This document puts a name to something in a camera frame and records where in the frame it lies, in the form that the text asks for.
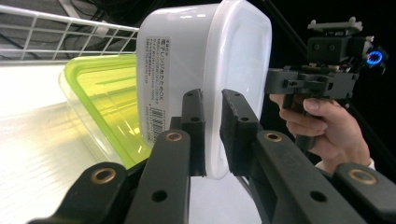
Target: plastic container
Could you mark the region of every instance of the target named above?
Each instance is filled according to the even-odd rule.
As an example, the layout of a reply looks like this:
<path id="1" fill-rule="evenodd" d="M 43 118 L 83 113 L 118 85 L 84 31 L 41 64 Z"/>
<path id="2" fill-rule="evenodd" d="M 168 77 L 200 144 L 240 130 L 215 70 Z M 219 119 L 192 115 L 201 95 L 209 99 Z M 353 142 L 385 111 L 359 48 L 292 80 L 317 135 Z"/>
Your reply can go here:
<path id="1" fill-rule="evenodd" d="M 221 91 L 243 93 L 260 117 L 271 40 L 271 22 L 246 0 L 148 15 L 136 47 L 139 118 L 147 144 L 181 115 L 183 94 L 201 89 L 207 177 L 224 177 L 229 169 L 219 138 Z"/>
<path id="2" fill-rule="evenodd" d="M 150 153 L 138 124 L 134 54 L 75 58 L 59 82 L 68 103 L 100 151 L 92 154 L 127 169 Z"/>

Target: blue led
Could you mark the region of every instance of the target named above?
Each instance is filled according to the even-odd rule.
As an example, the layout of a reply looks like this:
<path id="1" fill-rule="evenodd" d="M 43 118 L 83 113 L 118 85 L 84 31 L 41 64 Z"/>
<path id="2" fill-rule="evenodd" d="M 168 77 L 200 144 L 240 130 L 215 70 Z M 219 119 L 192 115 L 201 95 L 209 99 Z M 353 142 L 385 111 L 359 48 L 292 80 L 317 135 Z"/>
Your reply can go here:
<path id="1" fill-rule="evenodd" d="M 381 51 L 375 50 L 369 53 L 367 63 L 370 65 L 377 65 L 382 62 L 383 54 Z"/>

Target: wire shelf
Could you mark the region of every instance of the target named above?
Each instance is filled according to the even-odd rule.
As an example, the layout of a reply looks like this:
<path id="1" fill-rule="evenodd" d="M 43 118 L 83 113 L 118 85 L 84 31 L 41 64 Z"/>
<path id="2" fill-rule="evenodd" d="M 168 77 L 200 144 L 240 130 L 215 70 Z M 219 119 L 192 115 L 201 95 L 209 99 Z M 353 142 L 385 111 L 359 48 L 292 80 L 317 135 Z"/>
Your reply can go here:
<path id="1" fill-rule="evenodd" d="M 135 53 L 139 29 L 0 5 L 0 62 Z"/>

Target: yellow-green plastic container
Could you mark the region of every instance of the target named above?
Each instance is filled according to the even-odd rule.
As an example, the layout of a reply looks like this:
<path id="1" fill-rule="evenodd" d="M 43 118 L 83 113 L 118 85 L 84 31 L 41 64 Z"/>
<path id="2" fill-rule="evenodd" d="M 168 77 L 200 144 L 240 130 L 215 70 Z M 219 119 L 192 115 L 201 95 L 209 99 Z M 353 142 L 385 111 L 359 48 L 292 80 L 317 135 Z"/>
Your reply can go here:
<path id="1" fill-rule="evenodd" d="M 79 57 L 59 82 L 68 103 L 107 161 L 127 169 L 149 157 L 139 131 L 134 54 Z"/>

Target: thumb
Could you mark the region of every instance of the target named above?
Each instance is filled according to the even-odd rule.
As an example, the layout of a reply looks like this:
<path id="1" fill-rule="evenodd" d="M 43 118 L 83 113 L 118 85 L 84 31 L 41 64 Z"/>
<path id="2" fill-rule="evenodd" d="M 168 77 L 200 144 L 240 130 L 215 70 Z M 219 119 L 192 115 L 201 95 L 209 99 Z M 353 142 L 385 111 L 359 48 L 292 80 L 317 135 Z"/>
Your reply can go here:
<path id="1" fill-rule="evenodd" d="M 342 123 L 348 117 L 347 111 L 335 101 L 308 98 L 303 104 L 304 110 L 309 114 L 323 117 L 332 123 Z"/>

